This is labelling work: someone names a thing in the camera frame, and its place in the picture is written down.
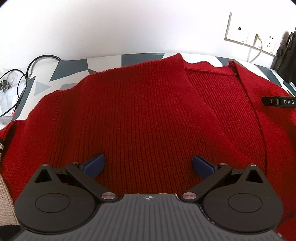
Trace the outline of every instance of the metal pivot screw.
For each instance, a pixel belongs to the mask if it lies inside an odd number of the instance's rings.
[[[182,197],[186,200],[192,200],[192,199],[195,199],[197,196],[194,192],[186,192],[186,193],[183,193]]]
[[[112,199],[116,198],[116,194],[113,192],[105,192],[102,194],[102,198],[106,199],[106,200],[112,200]]]

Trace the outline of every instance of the ridged gray surface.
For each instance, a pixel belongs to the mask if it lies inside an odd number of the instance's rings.
[[[84,226],[57,235],[24,231],[15,241],[280,241],[274,231],[239,235],[219,229],[195,204],[173,194],[125,194],[116,203],[103,204]]]

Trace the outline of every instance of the black stripe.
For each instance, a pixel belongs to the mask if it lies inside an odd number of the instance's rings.
[[[20,101],[20,104],[19,104],[17,110],[15,111],[15,115],[13,116],[12,121],[16,120],[20,116],[20,114],[22,112],[22,109],[24,108],[24,105],[26,103],[26,100],[27,100],[27,98],[29,96],[29,93],[30,93],[30,91],[32,89],[33,83],[35,81],[35,77],[36,76],[29,79],[28,85],[27,85],[26,90],[25,90],[25,93],[24,93],[24,95],[22,97],[22,100]]]
[[[223,64],[223,66],[228,66],[229,61],[235,61],[232,58],[223,58],[223,57],[216,57],[216,58],[221,62],[221,64]]]
[[[284,81],[284,85],[291,91],[291,93],[296,96],[296,91],[294,90],[294,88],[288,84],[287,82]]]
[[[275,77],[275,75],[273,74],[273,72],[266,68],[266,67],[263,67],[263,66],[260,66],[260,65],[256,65],[258,67],[258,69],[261,70],[261,72],[263,74],[266,75],[266,77],[272,82],[272,83],[275,83],[276,85],[280,86],[281,87],[281,83],[279,82],[279,80],[277,79],[277,77]]]
[[[152,60],[160,60],[164,53],[135,53],[121,55],[121,66],[131,66]]]

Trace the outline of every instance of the ribbed knit fabric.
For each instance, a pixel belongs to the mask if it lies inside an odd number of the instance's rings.
[[[287,95],[234,62],[189,64],[180,54],[95,73],[0,131],[0,173],[15,201],[42,163],[65,167],[98,153],[106,163],[96,180],[118,194],[188,190],[201,181],[195,155],[256,163],[283,202],[281,233],[295,240],[285,221],[296,226],[296,111],[261,103]]]
[[[19,225],[9,191],[0,175],[0,226]]]

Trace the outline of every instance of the wall outlet panel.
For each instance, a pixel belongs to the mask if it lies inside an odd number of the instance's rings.
[[[262,37],[263,51],[272,54],[276,45],[277,36],[274,34],[267,34]]]
[[[256,39],[256,33],[258,33],[258,32],[259,31],[257,31],[257,30],[250,29],[246,44],[249,46],[252,46],[254,48],[261,49],[261,42],[259,39]]]
[[[230,13],[225,38],[242,44],[247,42],[249,26],[245,18]]]

